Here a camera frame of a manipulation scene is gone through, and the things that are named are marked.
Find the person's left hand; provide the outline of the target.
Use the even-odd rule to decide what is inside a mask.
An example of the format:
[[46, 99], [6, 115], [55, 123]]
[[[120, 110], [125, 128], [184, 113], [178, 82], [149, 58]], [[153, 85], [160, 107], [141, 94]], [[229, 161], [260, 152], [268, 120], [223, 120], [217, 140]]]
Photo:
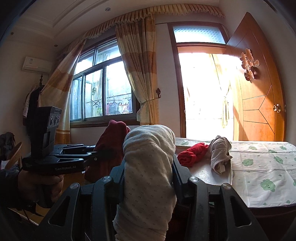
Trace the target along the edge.
[[57, 201], [62, 194], [64, 175], [41, 176], [28, 171], [18, 174], [18, 189], [31, 201]]

